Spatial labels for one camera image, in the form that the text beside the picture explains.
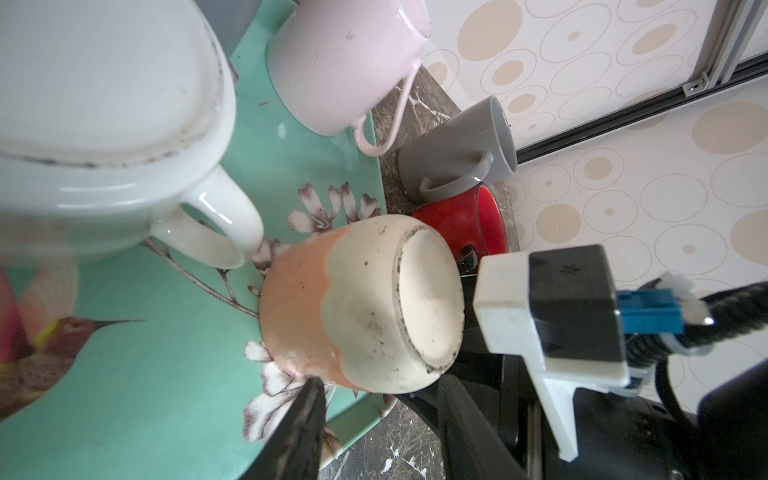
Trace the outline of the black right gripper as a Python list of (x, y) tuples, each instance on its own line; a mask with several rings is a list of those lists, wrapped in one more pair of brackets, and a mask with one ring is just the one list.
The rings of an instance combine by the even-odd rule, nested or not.
[(578, 457), (556, 470), (560, 479), (763, 479), (767, 475), (767, 367), (758, 364), (707, 394), (686, 414), (669, 380), (674, 355), (767, 325), (763, 282), (704, 297), (710, 321), (681, 333), (633, 333), (629, 323), (680, 314), (659, 281), (616, 289), (629, 383), (599, 393), (579, 388), (574, 408)]

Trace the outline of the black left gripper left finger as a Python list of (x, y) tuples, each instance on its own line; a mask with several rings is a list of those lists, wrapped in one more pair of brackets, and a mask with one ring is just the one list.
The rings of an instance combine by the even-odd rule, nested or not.
[(324, 384), (307, 380), (241, 479), (317, 479), (325, 427)]

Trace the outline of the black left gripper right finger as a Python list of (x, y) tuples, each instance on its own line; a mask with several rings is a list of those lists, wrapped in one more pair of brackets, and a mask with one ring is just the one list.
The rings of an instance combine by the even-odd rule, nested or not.
[(526, 479), (460, 380), (438, 381), (438, 437), (447, 479)]

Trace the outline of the cream and peach mug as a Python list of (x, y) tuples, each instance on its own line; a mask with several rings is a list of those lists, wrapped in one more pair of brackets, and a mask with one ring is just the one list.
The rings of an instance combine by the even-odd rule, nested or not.
[(259, 320), (281, 370), (348, 389), (405, 394), (430, 386), (455, 362), (463, 287), (434, 228), (383, 215), (279, 254), (261, 289)]

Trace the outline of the red mug black handle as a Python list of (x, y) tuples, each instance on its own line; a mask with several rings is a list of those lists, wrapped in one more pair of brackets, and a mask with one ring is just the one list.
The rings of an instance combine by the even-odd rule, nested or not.
[(431, 226), (444, 238), (454, 259), (470, 250), (478, 258), (508, 252), (508, 240), (500, 208), (484, 184), (447, 200), (423, 206), (413, 217)]

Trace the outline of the large grey mug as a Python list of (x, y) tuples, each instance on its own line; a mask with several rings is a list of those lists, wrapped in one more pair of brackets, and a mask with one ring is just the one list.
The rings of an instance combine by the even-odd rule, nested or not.
[(501, 103), (490, 96), (403, 145), (398, 170), (417, 204), (460, 195), (513, 176), (516, 148)]

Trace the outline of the white mug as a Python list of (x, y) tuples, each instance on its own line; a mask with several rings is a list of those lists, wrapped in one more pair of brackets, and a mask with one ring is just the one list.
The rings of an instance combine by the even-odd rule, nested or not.
[(264, 228), (221, 164), (235, 120), (194, 2), (3, 2), (2, 265), (88, 263), (150, 238), (244, 265)]

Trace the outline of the pink mug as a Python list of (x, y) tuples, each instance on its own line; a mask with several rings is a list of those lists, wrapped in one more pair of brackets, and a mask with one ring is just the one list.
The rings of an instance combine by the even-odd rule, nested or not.
[[(286, 109), (312, 132), (332, 137), (351, 128), (369, 157), (393, 146), (431, 34), (423, 0), (303, 1), (267, 47), (267, 69)], [(368, 113), (401, 90), (387, 138), (365, 136)]]

